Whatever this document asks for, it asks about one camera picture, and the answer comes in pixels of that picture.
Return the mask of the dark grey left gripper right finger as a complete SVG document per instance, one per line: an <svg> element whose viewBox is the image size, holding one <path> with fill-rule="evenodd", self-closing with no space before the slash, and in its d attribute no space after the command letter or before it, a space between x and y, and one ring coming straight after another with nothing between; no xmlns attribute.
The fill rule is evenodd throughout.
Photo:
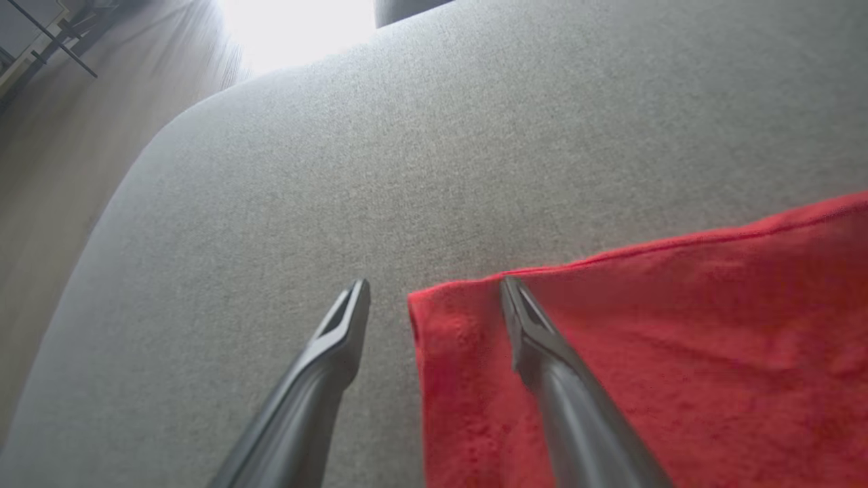
<svg viewBox="0 0 868 488"><path fill-rule="evenodd" d="M560 487L669 487L670 476L517 276L501 281L512 368L536 399Z"/></svg>

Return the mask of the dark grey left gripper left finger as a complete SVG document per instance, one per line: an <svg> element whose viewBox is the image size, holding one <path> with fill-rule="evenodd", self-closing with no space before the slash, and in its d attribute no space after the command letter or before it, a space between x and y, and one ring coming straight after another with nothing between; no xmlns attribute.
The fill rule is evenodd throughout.
<svg viewBox="0 0 868 488"><path fill-rule="evenodd" d="M366 280L338 294L210 486L322 485L339 405L359 371L370 306Z"/></svg>

